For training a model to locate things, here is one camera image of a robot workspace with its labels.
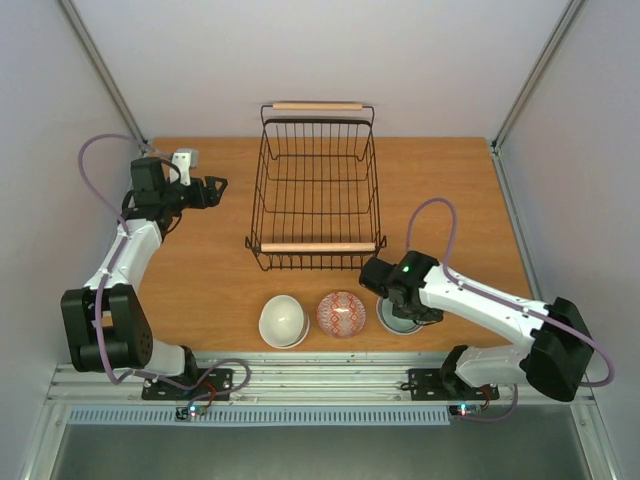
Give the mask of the red patterned blue bowl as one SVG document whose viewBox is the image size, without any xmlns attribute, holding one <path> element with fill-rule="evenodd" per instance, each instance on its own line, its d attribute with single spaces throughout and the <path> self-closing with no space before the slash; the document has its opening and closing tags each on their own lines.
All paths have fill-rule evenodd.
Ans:
<svg viewBox="0 0 640 480">
<path fill-rule="evenodd" d="M 362 301 L 353 293 L 335 291 L 320 301 L 316 319 L 321 330 L 329 337 L 348 339 L 364 328 L 366 310 Z"/>
</svg>

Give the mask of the black wire dish rack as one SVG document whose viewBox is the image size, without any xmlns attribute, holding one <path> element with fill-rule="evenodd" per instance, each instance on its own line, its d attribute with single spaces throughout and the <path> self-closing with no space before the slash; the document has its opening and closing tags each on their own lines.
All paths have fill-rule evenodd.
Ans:
<svg viewBox="0 0 640 480">
<path fill-rule="evenodd" d="M 261 106 L 245 246 L 262 270 L 355 270 L 386 246 L 375 118 L 357 102 Z"/>
</svg>

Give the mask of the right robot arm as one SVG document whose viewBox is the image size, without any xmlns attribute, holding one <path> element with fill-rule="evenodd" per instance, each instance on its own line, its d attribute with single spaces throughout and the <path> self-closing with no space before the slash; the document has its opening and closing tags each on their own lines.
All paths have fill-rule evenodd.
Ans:
<svg viewBox="0 0 640 480">
<path fill-rule="evenodd" d="M 438 371 L 448 399 L 490 384 L 528 383 L 552 400 L 570 402 L 594 353 L 591 334 L 571 301 L 518 298 L 417 251 L 397 264 L 369 259 L 359 283 L 389 305 L 395 318 L 427 326 L 452 313 L 508 340 L 502 347 L 454 347 Z"/>
</svg>

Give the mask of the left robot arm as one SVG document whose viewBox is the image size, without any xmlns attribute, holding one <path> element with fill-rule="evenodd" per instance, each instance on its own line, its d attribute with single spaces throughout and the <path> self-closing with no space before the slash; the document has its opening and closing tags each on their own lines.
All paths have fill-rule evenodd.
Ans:
<svg viewBox="0 0 640 480">
<path fill-rule="evenodd" d="M 155 339 L 138 298 L 154 253 L 187 209 L 217 206 L 228 186 L 224 178 L 190 175 L 186 153 L 169 160 L 132 161 L 132 187 L 123 200 L 116 238 L 96 273 L 61 298 L 61 312 L 72 365 L 100 372 L 115 383 L 142 374 L 166 377 L 179 398 L 195 395 L 202 375 L 184 346 Z"/>
</svg>

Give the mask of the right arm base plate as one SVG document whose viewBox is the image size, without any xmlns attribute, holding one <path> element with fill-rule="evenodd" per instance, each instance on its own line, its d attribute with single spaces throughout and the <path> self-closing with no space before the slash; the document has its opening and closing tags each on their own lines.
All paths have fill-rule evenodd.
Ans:
<svg viewBox="0 0 640 480">
<path fill-rule="evenodd" d="M 413 401 L 494 401 L 500 398 L 497 387 L 472 387 L 455 374 L 443 378 L 437 368 L 414 368 L 407 374 L 408 381 L 403 387 L 410 392 Z"/>
</svg>

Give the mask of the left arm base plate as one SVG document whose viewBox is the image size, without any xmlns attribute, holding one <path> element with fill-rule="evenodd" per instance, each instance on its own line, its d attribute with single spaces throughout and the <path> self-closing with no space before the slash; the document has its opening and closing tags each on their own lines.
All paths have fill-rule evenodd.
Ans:
<svg viewBox="0 0 640 480">
<path fill-rule="evenodd" d="M 216 391 L 215 401 L 225 401 L 229 399 L 228 390 L 233 386 L 233 370 L 218 368 L 209 373 L 192 390 L 184 390 L 162 381 L 145 384 L 142 388 L 141 398 L 145 401 L 186 402 L 199 395 L 204 395 L 208 399 L 211 397 L 212 389 L 214 389 Z"/>
</svg>

